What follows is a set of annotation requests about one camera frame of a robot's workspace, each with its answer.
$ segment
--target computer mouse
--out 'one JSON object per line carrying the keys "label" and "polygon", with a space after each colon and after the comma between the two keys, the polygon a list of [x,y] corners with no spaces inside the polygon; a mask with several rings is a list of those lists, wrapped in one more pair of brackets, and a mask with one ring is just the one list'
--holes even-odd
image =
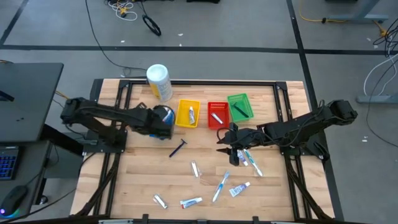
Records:
{"label": "computer mouse", "polygon": [[26,194],[27,194],[26,186],[20,185],[14,187],[2,201],[0,206],[0,215],[7,217],[14,214],[14,212],[21,205]]}

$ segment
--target green basket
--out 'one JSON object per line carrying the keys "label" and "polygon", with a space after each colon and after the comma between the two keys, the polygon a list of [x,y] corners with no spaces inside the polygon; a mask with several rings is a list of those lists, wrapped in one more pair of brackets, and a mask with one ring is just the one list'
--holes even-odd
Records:
{"label": "green basket", "polygon": [[[238,121],[247,121],[254,117],[253,110],[251,109],[250,101],[248,95],[245,93],[238,94],[238,95],[231,95],[227,97],[227,101],[229,104],[229,111],[232,115],[232,120],[234,122]],[[241,112],[239,112],[236,108],[232,105],[236,105],[239,109],[245,112],[249,117],[245,117]]]}

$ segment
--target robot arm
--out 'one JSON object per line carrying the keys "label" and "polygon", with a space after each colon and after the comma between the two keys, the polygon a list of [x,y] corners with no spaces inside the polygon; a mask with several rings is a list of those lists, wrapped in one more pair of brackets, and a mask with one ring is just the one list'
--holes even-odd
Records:
{"label": "robot arm", "polygon": [[[172,111],[167,106],[155,106],[152,109],[140,103],[133,109],[114,109],[112,106],[98,104],[84,98],[69,99],[61,113],[63,124],[82,124],[94,131],[110,146],[118,144],[124,136],[124,128],[140,134],[155,134],[161,138],[171,139],[173,125],[166,124],[164,119]],[[104,118],[121,123],[121,128],[106,126],[96,118]]]}
{"label": "robot arm", "polygon": [[237,150],[250,149],[256,146],[278,145],[280,147],[299,147],[309,138],[331,125],[351,124],[357,117],[348,101],[335,100],[327,105],[321,104],[311,113],[299,116],[286,122],[273,122],[257,125],[257,129],[238,129],[234,123],[218,144],[229,144],[231,147],[218,149],[229,155],[229,162],[238,166]]}

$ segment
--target white plastic bottle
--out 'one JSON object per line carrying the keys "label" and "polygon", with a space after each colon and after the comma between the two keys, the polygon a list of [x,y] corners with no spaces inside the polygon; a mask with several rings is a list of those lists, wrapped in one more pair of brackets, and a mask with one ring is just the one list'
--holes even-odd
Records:
{"label": "white plastic bottle", "polygon": [[171,99],[173,89],[166,66],[156,64],[149,67],[147,70],[147,79],[156,98],[161,102]]}

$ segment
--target toothbrush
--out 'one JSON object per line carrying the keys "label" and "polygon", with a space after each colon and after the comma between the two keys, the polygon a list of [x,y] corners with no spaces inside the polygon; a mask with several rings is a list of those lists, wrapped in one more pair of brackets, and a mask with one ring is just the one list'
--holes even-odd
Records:
{"label": "toothbrush", "polygon": [[253,157],[251,157],[250,152],[247,149],[243,149],[245,155],[248,157],[250,163],[254,166],[254,168],[256,169],[257,173],[260,175],[260,177],[262,177],[262,172],[259,169],[259,167],[257,166],[256,162],[254,162]]}
{"label": "toothbrush", "polygon": [[229,172],[227,171],[227,172],[225,172],[225,174],[224,174],[224,179],[223,179],[223,180],[221,181],[221,183],[218,185],[217,191],[216,191],[216,193],[214,194],[214,197],[213,197],[213,202],[215,202],[215,201],[217,200],[217,198],[218,198],[218,196],[219,196],[219,194],[220,194],[220,192],[221,192],[221,189],[224,187],[225,181],[226,181],[226,179],[228,178],[228,176],[229,176]]}

